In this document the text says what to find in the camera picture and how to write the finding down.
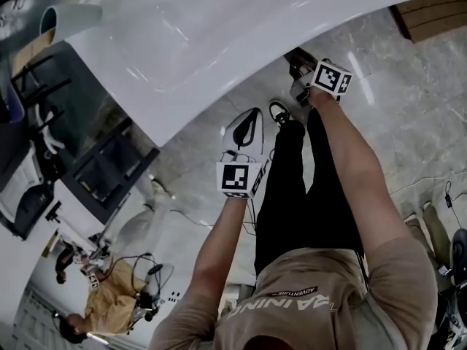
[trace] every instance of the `white sink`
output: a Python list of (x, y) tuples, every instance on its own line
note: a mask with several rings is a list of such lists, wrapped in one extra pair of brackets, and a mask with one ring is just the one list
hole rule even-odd
[(406, 0), (82, 1), (102, 5), (103, 22), (69, 43), (162, 146), (287, 51), (347, 20)]

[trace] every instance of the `hair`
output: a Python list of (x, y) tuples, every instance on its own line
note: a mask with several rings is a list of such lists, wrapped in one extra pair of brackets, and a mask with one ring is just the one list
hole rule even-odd
[(78, 343), (82, 343), (86, 338), (88, 338), (86, 333), (81, 333), (77, 335), (74, 332), (74, 327), (68, 324), (65, 318), (59, 317), (59, 319), (60, 319), (60, 328), (59, 328), (60, 334), (68, 342), (74, 343), (75, 345), (77, 345)]
[(57, 282), (59, 284), (63, 284), (65, 282), (65, 279), (63, 278), (60, 272), (57, 272)]

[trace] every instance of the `black pants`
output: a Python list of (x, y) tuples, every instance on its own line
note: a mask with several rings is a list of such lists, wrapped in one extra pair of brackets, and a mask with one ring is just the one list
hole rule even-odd
[(363, 256), (357, 225), (316, 109), (309, 113), (308, 134), (314, 157), (314, 179), (308, 193), (301, 157), (305, 128), (293, 120), (277, 134), (257, 221), (257, 275), (280, 255), (304, 247), (351, 249)]

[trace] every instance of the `hand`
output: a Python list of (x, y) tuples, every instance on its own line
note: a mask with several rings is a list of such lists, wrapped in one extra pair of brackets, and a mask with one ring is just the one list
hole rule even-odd
[(335, 101), (334, 97), (330, 93), (327, 93), (325, 90), (322, 90), (321, 88), (318, 88), (318, 87), (310, 88), (308, 102), (311, 106), (316, 107), (317, 104), (330, 101), (330, 100)]

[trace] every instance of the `leg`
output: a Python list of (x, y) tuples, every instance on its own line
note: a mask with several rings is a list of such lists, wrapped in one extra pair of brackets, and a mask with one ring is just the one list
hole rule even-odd
[(423, 220), (425, 221), (431, 243), (435, 252), (436, 260), (440, 265), (450, 266), (451, 241), (447, 236), (446, 229), (438, 218), (438, 213), (431, 203), (424, 206)]
[(314, 157), (313, 185), (306, 202), (313, 206), (310, 247), (352, 249), (363, 256), (363, 246), (334, 166), (328, 136), (316, 109), (309, 113), (308, 134)]
[(431, 250), (430, 245), (428, 244), (428, 241), (425, 237), (425, 234), (422, 231), (422, 228), (420, 227), (420, 222), (418, 219), (411, 219), (408, 222), (406, 222), (407, 227), (410, 229), (410, 233), (414, 238), (416, 238), (424, 247), (426, 250), (426, 253), (428, 254), (428, 259), (431, 262), (431, 265), (433, 266), (433, 269), (435, 271), (435, 276), (436, 276), (436, 284), (438, 285), (438, 291), (443, 292), (446, 289), (449, 289), (452, 285), (449, 279), (444, 278), (441, 276), (438, 272), (438, 269), (441, 267), (435, 258), (435, 254), (433, 253), (433, 250)]
[(301, 150), (305, 128), (295, 120), (284, 123), (276, 137), (263, 205), (256, 227), (255, 269), (258, 275), (278, 256), (296, 249), (287, 240), (305, 197)]

